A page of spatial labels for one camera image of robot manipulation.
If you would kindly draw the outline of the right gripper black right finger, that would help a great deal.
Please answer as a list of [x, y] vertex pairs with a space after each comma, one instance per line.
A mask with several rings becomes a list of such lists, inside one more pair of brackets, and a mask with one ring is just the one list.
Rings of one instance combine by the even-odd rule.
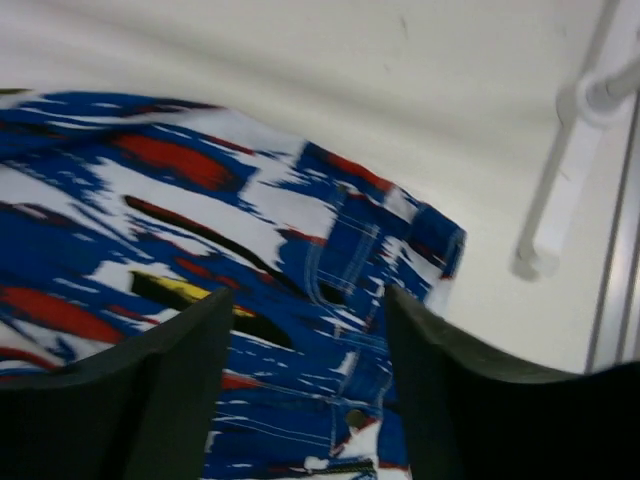
[[635, 479], [639, 365], [549, 368], [385, 290], [386, 336], [416, 479]]

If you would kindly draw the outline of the blue patterned trousers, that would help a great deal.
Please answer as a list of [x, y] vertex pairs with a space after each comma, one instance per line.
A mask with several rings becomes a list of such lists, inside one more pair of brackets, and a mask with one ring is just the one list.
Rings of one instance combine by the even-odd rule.
[[1, 97], [1, 377], [37, 377], [233, 292], [205, 479], [407, 479], [384, 291], [441, 310], [465, 231], [234, 110]]

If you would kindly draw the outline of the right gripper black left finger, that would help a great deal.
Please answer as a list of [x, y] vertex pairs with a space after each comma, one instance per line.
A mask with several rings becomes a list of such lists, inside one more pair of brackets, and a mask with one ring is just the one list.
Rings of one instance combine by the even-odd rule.
[[232, 307], [218, 289], [69, 367], [2, 382], [2, 478], [199, 478]]

